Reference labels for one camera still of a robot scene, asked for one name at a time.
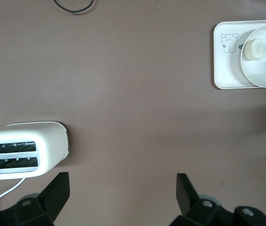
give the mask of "rectangular tray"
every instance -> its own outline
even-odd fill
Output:
[[[213,32],[214,83],[220,89],[260,88],[242,72],[242,45],[256,29],[266,26],[266,20],[221,22]]]

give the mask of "brown table surface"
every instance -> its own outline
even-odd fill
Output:
[[[60,121],[71,140],[1,209],[68,171],[57,226],[167,226],[184,172],[229,211],[266,214],[266,89],[213,83],[213,30],[244,20],[266,20],[266,0],[96,0],[80,16],[52,0],[0,0],[0,127]],[[0,181],[0,194],[17,181]]]

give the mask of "cable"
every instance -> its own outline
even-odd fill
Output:
[[[25,179],[26,179],[26,178],[23,178],[19,183],[17,183],[17,184],[16,184],[15,186],[13,186],[11,189],[9,189],[8,191],[2,193],[2,194],[0,195],[0,198],[2,198],[2,197],[5,196],[6,194],[12,192],[12,191],[15,190],[17,187],[19,187],[20,184],[23,183],[23,181],[25,181]]]
[[[63,10],[65,10],[65,11],[67,11],[67,12],[69,12],[69,13],[80,13],[80,12],[82,12],[82,11],[85,11],[86,9],[90,8],[90,7],[92,6],[93,2],[94,2],[94,0],[92,0],[91,3],[90,3],[87,7],[82,8],[82,9],[79,9],[79,10],[69,10],[69,9],[67,9],[67,8],[62,7],[60,4],[58,4],[58,2],[57,2],[56,0],[53,0],[53,1],[54,1],[54,2],[55,2],[60,8],[62,8]]]

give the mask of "cartoon bear print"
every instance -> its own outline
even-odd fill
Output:
[[[238,34],[222,34],[222,45],[225,53],[234,53],[236,51]]]

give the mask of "black cable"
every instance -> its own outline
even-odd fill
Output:
[[[82,12],[82,11],[85,11],[86,9],[90,8],[90,7],[92,6],[93,2],[94,2],[94,0],[92,0],[91,3],[90,3],[87,7],[82,8],[82,9],[79,9],[79,10],[69,10],[69,9],[67,9],[67,8],[62,7],[60,4],[58,4],[56,0],[53,0],[53,1],[54,1],[54,2],[55,2],[60,8],[62,8],[63,10],[65,10],[65,11],[67,11],[67,12],[69,12],[69,13],[80,13],[80,12]]]

